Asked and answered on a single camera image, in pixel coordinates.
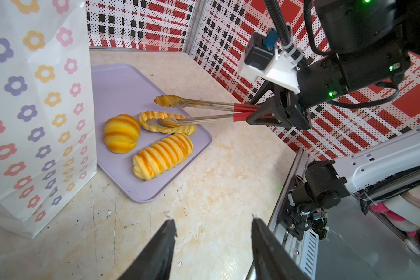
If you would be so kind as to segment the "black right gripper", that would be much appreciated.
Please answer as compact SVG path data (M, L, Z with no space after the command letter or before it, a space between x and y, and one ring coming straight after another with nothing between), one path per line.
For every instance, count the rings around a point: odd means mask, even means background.
M274 95L259 104L260 99L268 91L272 91ZM247 119L249 125L295 127L300 130L308 130L312 127L308 110L299 104L297 95L270 81L264 81L250 104L259 104L259 108Z

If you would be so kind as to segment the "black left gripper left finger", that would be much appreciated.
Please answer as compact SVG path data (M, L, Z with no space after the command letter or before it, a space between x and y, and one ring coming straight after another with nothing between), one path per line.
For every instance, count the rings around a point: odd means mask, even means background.
M176 237L175 221L165 221L119 280L169 280Z

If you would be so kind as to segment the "red handled metal tongs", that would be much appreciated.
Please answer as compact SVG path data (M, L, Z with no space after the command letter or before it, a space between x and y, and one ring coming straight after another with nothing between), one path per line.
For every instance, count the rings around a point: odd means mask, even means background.
M168 108L194 108L200 111L191 117L180 119L179 117L150 117L148 124L164 128L177 128L186 125L198 125L218 123L223 121L245 122L259 105L244 103L224 103L217 101L205 101L186 99L176 95L162 95L155 98L155 103Z

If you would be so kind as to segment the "white printed paper bag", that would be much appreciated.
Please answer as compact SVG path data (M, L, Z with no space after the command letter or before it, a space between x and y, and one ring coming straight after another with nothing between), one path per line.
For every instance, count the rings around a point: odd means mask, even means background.
M0 1L0 228L34 238L96 174L85 1Z

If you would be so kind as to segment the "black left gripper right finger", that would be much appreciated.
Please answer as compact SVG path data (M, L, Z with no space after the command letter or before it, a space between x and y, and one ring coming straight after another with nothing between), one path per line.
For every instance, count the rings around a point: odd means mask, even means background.
M309 277L296 265L264 221L252 221L252 251L258 280L307 280Z

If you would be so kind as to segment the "long ridged bread loaf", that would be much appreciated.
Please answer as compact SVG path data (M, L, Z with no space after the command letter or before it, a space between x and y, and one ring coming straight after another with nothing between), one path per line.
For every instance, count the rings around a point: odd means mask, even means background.
M138 121L140 125L148 131L153 133L164 133L164 134L184 134L184 135L193 135L197 130L197 125L188 125L188 126L179 126L175 128L166 128L160 127L156 124L148 124L150 119L165 119L165 118L175 118L175 119L187 119L185 115L165 113L159 111L146 111L138 114Z

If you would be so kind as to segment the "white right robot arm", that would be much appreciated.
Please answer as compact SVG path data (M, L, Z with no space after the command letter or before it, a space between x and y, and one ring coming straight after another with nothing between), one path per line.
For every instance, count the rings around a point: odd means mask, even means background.
M303 16L310 63L293 42L277 1L266 1L274 27L254 33L239 63L248 79L264 79L254 98L251 125L313 127L310 109L328 103L342 109L390 102L420 109L420 97L401 96L400 85L420 56L420 1L305 1ZM298 240L306 231L324 239L326 211L345 197L359 198L367 214L373 203L420 182L420 127L350 156L309 163L280 209L280 224Z

